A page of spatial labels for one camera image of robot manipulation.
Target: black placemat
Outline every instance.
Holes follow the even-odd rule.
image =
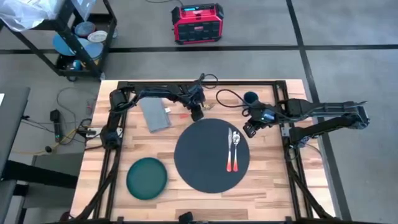
[[[220,193],[241,181],[249,167],[249,147],[240,133],[238,171],[227,172],[228,128],[240,131],[220,119],[203,119],[189,126],[178,139],[174,161],[178,173],[191,187],[201,192]],[[231,145],[234,163],[235,147]]]

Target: red portable power station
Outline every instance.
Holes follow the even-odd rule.
[[[219,4],[175,7],[172,11],[175,41],[178,44],[215,42],[223,32],[223,8]]]

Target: round black placemat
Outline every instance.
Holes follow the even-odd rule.
[[[249,167],[249,147],[242,133],[238,144],[238,171],[227,172],[228,128],[240,131],[220,119],[203,119],[189,126],[178,139],[174,162],[182,179],[201,192],[220,193],[234,187]],[[235,146],[231,144],[234,163]]]
[[[141,200],[156,198],[167,183],[167,171],[163,163],[151,157],[135,162],[126,178],[132,196]]]

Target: knife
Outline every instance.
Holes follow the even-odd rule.
[[[231,172],[231,144],[232,144],[232,130],[228,128],[228,162],[226,164],[226,170]]]

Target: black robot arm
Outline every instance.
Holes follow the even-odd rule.
[[[275,106],[256,100],[248,105],[244,116],[250,116],[244,125],[244,132],[252,138],[260,128],[276,124],[291,123],[309,117],[335,117],[307,128],[290,128],[292,146],[303,147],[310,139],[340,128],[363,129],[369,125],[369,118],[363,108],[365,102],[355,103],[310,103],[307,100],[289,99]]]
[[[137,102],[145,97],[166,98],[173,102],[180,102],[191,111],[192,120],[198,121],[201,119],[203,117],[201,105],[203,106],[203,102],[206,100],[202,85],[205,77],[205,74],[201,74],[200,78],[190,85],[130,85],[112,91],[109,96],[111,110],[108,122],[100,133],[103,147],[105,149],[116,149],[120,146],[121,142],[116,130],[119,126],[122,113],[136,106]],[[126,93],[128,92],[135,93],[131,101],[127,98]]]

